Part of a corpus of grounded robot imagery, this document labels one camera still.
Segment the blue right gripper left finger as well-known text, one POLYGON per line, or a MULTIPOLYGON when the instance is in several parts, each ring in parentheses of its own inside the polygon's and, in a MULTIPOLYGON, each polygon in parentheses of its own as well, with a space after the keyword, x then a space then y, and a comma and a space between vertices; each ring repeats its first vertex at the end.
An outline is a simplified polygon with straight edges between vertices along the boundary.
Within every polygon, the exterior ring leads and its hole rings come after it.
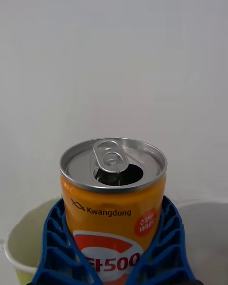
POLYGON ((95 269, 79 251, 68 228, 63 199, 45 220, 41 256, 32 285, 101 285, 95 269))

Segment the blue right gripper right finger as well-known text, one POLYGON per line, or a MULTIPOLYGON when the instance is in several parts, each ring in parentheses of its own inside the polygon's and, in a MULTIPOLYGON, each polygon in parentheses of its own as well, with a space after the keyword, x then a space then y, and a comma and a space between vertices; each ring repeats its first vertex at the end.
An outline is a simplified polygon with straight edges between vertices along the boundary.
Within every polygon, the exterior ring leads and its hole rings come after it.
POLYGON ((174 204, 164 196, 156 235, 131 272, 128 284, 181 285, 194 281, 182 219, 174 204))

